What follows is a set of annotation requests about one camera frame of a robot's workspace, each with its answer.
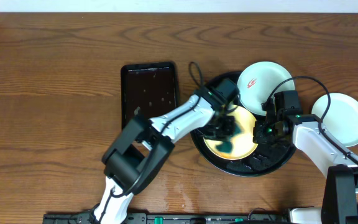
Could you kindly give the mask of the green and yellow sponge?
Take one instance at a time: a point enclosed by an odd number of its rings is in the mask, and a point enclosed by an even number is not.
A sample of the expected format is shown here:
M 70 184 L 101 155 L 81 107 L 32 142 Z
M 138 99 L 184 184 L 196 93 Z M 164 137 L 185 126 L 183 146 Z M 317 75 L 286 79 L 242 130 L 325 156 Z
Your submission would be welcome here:
M 234 120 L 225 122 L 217 131 L 215 146 L 216 150 L 224 153 L 231 153 L 234 149 L 234 138 L 242 133 L 242 130 Z

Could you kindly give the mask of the yellow plate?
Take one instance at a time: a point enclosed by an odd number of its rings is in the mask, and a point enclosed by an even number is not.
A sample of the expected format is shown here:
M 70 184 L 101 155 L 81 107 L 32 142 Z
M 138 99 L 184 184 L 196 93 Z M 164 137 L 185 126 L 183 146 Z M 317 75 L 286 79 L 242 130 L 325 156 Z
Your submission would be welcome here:
M 234 149 L 231 153 L 219 152 L 216 150 L 217 140 L 204 139 L 206 147 L 216 156 L 227 160 L 243 159 L 257 148 L 258 144 L 253 143 L 253 128 L 255 116 L 245 108 L 238 106 L 229 116 L 235 117 L 235 122 L 242 130 L 242 133 L 234 138 Z

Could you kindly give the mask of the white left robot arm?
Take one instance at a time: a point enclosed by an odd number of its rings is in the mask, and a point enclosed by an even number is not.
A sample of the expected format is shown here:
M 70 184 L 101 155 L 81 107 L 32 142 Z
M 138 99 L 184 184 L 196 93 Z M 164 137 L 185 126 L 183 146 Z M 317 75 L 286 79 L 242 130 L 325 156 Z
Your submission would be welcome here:
M 167 114 L 130 120 L 102 156 L 106 188 L 92 222 L 122 223 L 133 196 L 155 178 L 175 143 L 226 110 L 238 92 L 236 87 L 203 87 Z

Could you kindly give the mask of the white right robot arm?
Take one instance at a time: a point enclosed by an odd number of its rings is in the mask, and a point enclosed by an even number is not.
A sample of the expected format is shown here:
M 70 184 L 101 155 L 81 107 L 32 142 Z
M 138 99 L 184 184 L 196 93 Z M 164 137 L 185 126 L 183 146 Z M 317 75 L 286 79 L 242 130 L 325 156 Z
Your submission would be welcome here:
M 253 141 L 285 143 L 304 152 L 326 178 L 322 206 L 293 208 L 292 223 L 358 223 L 358 156 L 323 128 L 314 115 L 256 121 Z

